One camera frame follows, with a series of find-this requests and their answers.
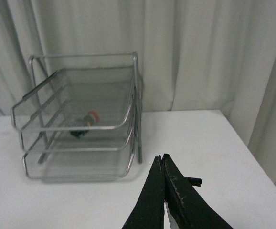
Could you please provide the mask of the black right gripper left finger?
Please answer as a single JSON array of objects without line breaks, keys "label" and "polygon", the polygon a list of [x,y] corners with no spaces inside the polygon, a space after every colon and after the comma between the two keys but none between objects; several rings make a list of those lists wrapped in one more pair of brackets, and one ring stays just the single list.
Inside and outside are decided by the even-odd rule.
[{"label": "black right gripper left finger", "polygon": [[164,228],[165,180],[161,156],[155,156],[139,198],[124,229]]}]

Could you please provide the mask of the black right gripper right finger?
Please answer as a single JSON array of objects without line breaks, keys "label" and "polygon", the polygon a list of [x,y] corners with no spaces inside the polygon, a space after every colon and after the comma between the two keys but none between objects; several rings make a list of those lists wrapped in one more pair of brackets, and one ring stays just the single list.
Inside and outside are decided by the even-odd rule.
[{"label": "black right gripper right finger", "polygon": [[164,154],[165,201],[180,229],[230,229],[193,186],[201,186],[200,178],[185,177],[169,154]]}]

